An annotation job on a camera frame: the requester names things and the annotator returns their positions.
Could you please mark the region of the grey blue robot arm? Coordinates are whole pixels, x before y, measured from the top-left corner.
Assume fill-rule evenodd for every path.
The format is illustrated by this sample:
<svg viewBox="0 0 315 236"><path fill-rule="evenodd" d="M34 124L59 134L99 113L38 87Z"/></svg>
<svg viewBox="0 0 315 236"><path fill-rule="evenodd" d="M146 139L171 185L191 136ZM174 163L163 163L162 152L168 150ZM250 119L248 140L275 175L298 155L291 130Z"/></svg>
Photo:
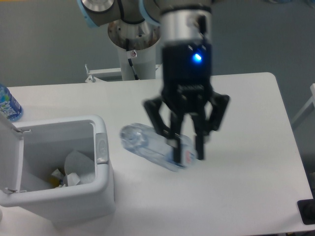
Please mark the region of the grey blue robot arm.
<svg viewBox="0 0 315 236"><path fill-rule="evenodd" d="M173 161L183 162L181 128L190 115L198 159L204 143L219 129L229 96L211 85L211 0L79 0L89 27L108 26L108 36L121 50L123 80L154 76L154 56L144 51L162 43L163 87L144 102L155 131L173 148Z"/></svg>

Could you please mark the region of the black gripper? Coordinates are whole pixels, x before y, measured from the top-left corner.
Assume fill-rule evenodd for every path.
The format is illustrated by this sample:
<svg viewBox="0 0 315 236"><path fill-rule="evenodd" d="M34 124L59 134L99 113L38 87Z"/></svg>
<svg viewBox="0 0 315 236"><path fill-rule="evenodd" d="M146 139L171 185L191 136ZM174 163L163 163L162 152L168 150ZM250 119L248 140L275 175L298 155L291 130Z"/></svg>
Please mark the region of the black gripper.
<svg viewBox="0 0 315 236"><path fill-rule="evenodd" d="M181 164L181 128L184 114L192 114L197 159L204 159L204 143L211 131L218 131L230 96L213 92L212 45L197 40L165 44L162 48L163 88L161 96L146 99L144 109L157 134L173 148L173 161ZM163 102L171 110L170 127L161 115ZM206 119L205 105L212 110Z"/></svg>

